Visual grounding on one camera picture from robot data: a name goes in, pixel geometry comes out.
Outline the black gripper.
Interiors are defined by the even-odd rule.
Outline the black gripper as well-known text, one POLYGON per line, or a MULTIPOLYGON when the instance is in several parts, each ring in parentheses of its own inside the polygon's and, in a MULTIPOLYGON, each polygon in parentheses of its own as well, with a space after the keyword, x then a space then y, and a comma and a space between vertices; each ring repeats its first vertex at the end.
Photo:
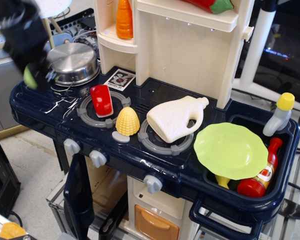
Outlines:
POLYGON ((7 52, 20 71, 26 66, 45 91, 57 81, 57 73, 47 60, 44 46, 49 37, 34 0, 0 0, 0 32, 5 37, 7 52))

